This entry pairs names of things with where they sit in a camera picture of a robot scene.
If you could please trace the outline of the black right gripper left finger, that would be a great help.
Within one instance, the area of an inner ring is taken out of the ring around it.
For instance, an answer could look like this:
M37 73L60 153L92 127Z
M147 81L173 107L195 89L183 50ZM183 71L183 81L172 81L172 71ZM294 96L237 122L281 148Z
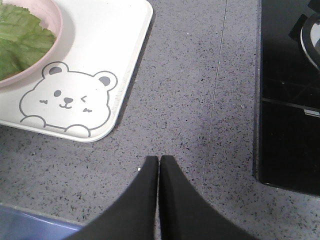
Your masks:
M159 159L147 156L125 192L99 217L68 240L153 240Z

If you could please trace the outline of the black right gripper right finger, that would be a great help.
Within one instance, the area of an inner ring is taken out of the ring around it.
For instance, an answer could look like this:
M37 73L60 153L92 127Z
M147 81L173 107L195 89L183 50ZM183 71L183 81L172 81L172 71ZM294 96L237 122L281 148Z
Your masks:
M171 155L160 160L158 204L163 240L254 239L201 197Z

